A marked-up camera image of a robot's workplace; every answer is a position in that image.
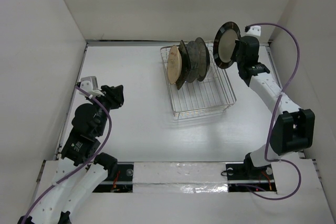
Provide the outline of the bronze-rimmed cream plate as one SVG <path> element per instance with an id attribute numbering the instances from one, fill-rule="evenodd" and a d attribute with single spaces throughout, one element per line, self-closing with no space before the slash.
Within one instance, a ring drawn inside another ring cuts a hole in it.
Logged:
<path id="1" fill-rule="evenodd" d="M 202 82 L 209 70 L 210 67 L 210 56 L 208 47 L 205 41 L 201 37 L 195 39 L 199 51 L 199 64 L 198 64 L 198 78 L 199 82 Z"/>

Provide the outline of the grey deer-patterned plate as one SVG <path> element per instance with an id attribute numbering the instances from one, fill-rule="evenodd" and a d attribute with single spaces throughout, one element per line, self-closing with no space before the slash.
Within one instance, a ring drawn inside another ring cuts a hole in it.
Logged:
<path id="1" fill-rule="evenodd" d="M 197 43 L 195 41 L 190 41 L 187 45 L 187 52 L 188 52 L 188 56 L 190 58 L 190 64 L 191 64 L 191 68 L 190 68 L 190 72 L 188 74 L 188 77 L 186 79 L 186 81 L 188 83 L 192 83 L 194 82 L 199 75 L 199 50 L 198 50 L 198 46 Z"/>

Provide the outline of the black square floral plate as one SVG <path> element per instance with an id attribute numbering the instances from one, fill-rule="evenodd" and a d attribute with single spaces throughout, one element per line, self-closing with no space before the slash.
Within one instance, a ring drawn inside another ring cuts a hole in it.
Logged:
<path id="1" fill-rule="evenodd" d="M 178 90 L 181 89 L 181 87 L 183 86 L 183 84 L 185 83 L 190 70 L 191 70 L 191 62 L 190 62 L 190 57 L 187 51 L 187 47 L 186 44 L 184 43 L 183 40 L 180 41 L 179 44 L 179 52 L 181 55 L 181 59 L 182 59 L 182 67 L 181 67 L 181 73 L 180 76 L 178 78 L 178 80 L 176 81 L 176 87 Z"/>

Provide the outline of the beige bird-painted plate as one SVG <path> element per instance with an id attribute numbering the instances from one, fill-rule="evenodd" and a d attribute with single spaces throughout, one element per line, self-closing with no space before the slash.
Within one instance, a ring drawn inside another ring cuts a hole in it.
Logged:
<path id="1" fill-rule="evenodd" d="M 169 51 L 167 60 L 167 76 L 170 84 L 175 84 L 180 77 L 182 70 L 182 57 L 176 45 L 172 46 Z"/>

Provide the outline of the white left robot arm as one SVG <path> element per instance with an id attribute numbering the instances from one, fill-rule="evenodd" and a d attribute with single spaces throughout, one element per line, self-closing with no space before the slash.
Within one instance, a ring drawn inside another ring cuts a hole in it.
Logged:
<path id="1" fill-rule="evenodd" d="M 112 130 L 110 111 L 124 104 L 123 86 L 101 86 L 88 81 L 76 89 L 88 103 L 78 106 L 72 129 L 61 150 L 50 186 L 32 203 L 19 223 L 72 223 L 75 213 L 104 180 L 118 176 L 118 160 L 102 152 Z"/>

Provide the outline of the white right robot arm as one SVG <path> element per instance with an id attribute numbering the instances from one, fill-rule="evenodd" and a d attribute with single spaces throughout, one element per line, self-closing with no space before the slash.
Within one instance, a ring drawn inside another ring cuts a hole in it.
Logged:
<path id="1" fill-rule="evenodd" d="M 272 113 L 266 144 L 245 156 L 243 174 L 255 178 L 271 161 L 310 148 L 315 114 L 294 103 L 276 83 L 270 70 L 259 62 L 259 41 L 252 36 L 236 40 L 232 58 L 238 74 Z"/>

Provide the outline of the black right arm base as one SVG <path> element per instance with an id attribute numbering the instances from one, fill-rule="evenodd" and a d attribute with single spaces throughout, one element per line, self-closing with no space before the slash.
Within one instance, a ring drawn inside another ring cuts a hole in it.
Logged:
<path id="1" fill-rule="evenodd" d="M 270 165 L 248 171 L 243 163 L 227 163 L 221 175 L 227 178 L 230 193 L 275 192 L 277 190 Z"/>

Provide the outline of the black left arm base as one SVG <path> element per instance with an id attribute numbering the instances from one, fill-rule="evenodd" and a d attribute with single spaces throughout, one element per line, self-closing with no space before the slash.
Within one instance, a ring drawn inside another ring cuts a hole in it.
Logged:
<path id="1" fill-rule="evenodd" d="M 117 173 L 101 182 L 94 193 L 131 193 L 133 192 L 134 163 L 119 163 Z"/>

